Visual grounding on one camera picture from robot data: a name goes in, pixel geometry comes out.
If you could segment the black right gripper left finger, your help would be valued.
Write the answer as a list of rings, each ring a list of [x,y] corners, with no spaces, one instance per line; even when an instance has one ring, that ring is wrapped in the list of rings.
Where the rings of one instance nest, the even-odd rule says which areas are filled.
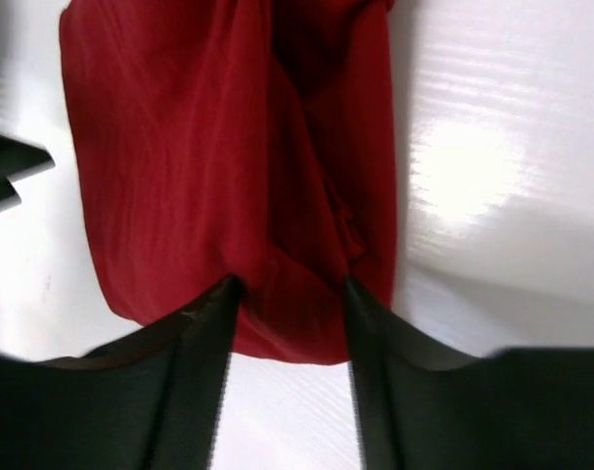
[[[82,357],[0,353],[0,469],[206,469],[241,282]]]

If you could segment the dark red t shirt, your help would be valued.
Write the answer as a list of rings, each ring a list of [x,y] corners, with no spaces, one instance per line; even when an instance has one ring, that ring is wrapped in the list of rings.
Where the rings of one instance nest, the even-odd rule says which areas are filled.
[[[222,278],[236,352],[347,358],[343,280],[391,300],[389,1],[73,1],[61,66],[110,309],[149,324]]]

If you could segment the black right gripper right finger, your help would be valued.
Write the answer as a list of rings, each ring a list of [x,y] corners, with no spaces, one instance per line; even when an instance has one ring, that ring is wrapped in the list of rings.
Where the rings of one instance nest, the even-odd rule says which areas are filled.
[[[366,469],[594,469],[594,348],[475,357],[343,283]]]

